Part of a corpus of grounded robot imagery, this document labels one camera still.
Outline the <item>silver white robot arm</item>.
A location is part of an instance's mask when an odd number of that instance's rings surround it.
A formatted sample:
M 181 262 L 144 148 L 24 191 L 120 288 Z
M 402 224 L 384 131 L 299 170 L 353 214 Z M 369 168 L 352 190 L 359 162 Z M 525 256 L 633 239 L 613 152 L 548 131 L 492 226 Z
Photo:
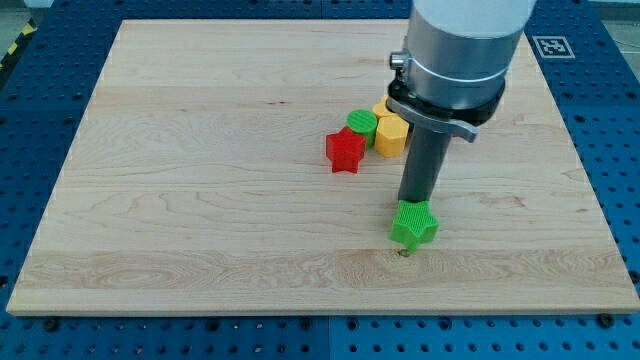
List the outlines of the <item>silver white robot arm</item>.
M 535 3 L 415 0 L 386 106 L 416 128 L 475 140 L 494 114 Z

